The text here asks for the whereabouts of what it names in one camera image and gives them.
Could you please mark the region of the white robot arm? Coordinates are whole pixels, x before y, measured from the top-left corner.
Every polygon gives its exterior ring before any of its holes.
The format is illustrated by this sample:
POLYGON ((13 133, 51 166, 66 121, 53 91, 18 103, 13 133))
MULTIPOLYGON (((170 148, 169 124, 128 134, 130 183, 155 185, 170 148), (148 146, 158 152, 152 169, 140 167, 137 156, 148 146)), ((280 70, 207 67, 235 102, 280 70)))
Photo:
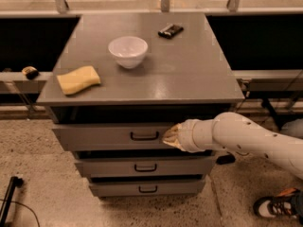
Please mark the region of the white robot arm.
POLYGON ((162 141, 190 153, 208 149, 252 153, 303 179, 303 139, 269 131, 238 113, 186 120, 167 130, 162 141))

